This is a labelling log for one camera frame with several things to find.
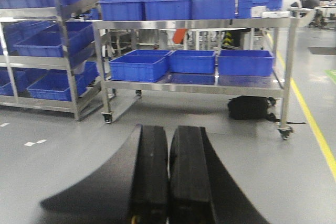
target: backpack strap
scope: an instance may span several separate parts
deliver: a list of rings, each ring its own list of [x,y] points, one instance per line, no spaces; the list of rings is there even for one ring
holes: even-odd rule
[[[267,121],[270,122],[280,122],[281,120],[276,118],[276,116],[274,115],[274,113],[270,113],[267,115],[267,117],[265,118]],[[305,122],[302,123],[296,123],[296,122],[286,122],[288,124],[306,124]]]

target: metal shelf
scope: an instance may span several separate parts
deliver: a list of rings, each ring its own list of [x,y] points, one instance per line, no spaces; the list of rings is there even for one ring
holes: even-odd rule
[[[93,8],[98,0],[81,0],[68,6],[61,6],[63,19],[69,19]],[[0,9],[0,22],[16,22],[22,20],[56,19],[55,7]]]
[[[14,106],[19,108],[52,110],[73,113],[76,120],[80,120],[84,116],[84,110],[100,92],[100,81],[90,87],[81,97],[78,97],[74,68],[70,64],[70,56],[66,47],[68,46],[68,36],[65,21],[80,15],[83,12],[96,6],[98,0],[81,0],[72,5],[61,6],[59,0],[55,0],[55,7],[45,8],[23,8],[23,9],[0,9],[0,28],[4,22],[18,22],[25,20],[55,20],[59,25],[61,41],[63,44],[64,57],[31,57],[31,56],[9,56],[5,52],[4,56],[0,56],[0,67],[7,67],[9,78],[11,80],[14,96],[0,95],[0,105]],[[3,31],[0,29],[0,39],[3,48],[6,48]],[[109,36],[99,36],[99,42],[109,42]],[[83,50],[91,50],[95,42],[91,43]],[[25,97],[26,93],[18,94],[16,89],[15,77],[12,68],[43,68],[43,69],[62,69],[66,70],[72,101],[43,100]]]
[[[279,28],[288,27],[287,55],[286,66],[284,71],[284,81],[280,80],[279,74],[273,74],[269,78],[261,77],[237,77],[237,76],[217,76],[211,85],[190,84],[190,83],[171,83],[170,74],[156,83],[127,82],[127,81],[102,81],[102,97],[104,104],[104,119],[107,123],[113,121],[112,109],[109,103],[108,88],[112,89],[133,89],[137,95],[141,95],[141,90],[152,91],[171,91],[171,92],[187,92],[187,93],[208,93],[208,94],[230,94],[230,95],[252,95],[261,97],[277,97],[282,98],[281,103],[281,121],[279,132],[283,139],[287,139],[292,129],[287,125],[288,101],[290,94],[290,79],[293,63],[293,52],[295,49],[296,28],[306,26],[314,17],[314,10],[304,8],[291,8],[290,11],[298,13],[306,13],[303,18],[253,18],[253,19],[217,19],[217,20],[155,20],[155,21],[123,21],[109,22],[99,21],[93,22],[96,54],[99,63],[99,72],[104,76],[105,66],[101,52],[101,44],[99,41],[100,29],[227,29],[227,28],[274,28],[275,37],[272,46],[273,54],[277,55]]]
[[[79,98],[79,111],[84,110],[85,107],[91,102],[91,100],[100,92],[100,90],[100,81],[98,81],[93,87],[89,88],[89,90],[85,92],[82,97]],[[16,101],[15,97],[6,95],[0,95],[0,105],[70,113],[73,113],[75,111],[75,109],[73,108],[73,102],[45,100],[28,97],[18,97]]]
[[[283,89],[279,85],[274,74],[271,77],[213,75],[213,84],[173,83],[172,76],[174,76],[174,74],[168,73],[155,83],[108,80],[105,82],[105,85],[107,88],[114,89],[170,91],[181,93],[252,95],[263,97],[282,97],[283,94]]]
[[[101,36],[103,43],[107,42],[108,35]],[[88,47],[83,50],[93,49],[94,43],[92,42]],[[67,70],[68,60],[64,57],[36,57],[36,56],[8,56],[9,65],[12,68],[42,68],[42,69],[61,69]],[[5,56],[0,56],[0,67],[2,64],[6,66]]]

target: desk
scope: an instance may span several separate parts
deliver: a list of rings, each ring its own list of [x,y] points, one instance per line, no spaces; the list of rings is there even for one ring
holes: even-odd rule
[[[336,13],[336,5],[332,5],[332,6],[321,6],[321,5],[318,5],[318,6],[315,6],[315,9],[324,9],[324,17],[327,18],[327,15],[328,15],[328,11],[329,10],[332,10],[334,9],[334,12],[333,13]]]

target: yellow floor line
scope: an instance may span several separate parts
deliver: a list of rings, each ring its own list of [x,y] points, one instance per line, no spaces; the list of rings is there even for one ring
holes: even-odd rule
[[[268,34],[268,37],[269,39],[273,42],[273,38],[270,34]],[[277,52],[277,55],[278,55],[278,59],[282,65],[283,68],[285,68],[285,61],[283,59],[283,57],[281,56],[281,53],[280,52]],[[313,130],[313,133],[315,135],[315,138],[320,146],[320,149],[325,157],[325,160],[327,161],[327,164],[330,168],[330,171],[334,177],[334,180],[336,182],[336,159],[327,143],[327,140],[325,140],[324,136],[323,136],[323,133],[322,131],[320,130],[315,118],[313,117],[310,109],[308,108],[308,105],[305,101],[305,99],[303,98],[303,95],[302,93],[300,92],[297,84],[295,83],[294,79],[291,78],[290,79],[290,84],[291,84],[291,87],[293,89],[293,92],[296,96],[296,98],[298,99],[299,101],[299,104],[303,110],[303,113],[305,114],[305,117],[307,118],[308,120],[308,123],[311,127],[311,129]]]

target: floor mat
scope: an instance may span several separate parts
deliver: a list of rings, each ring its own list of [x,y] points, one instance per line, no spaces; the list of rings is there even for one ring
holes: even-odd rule
[[[336,55],[334,47],[308,47],[313,55]]]

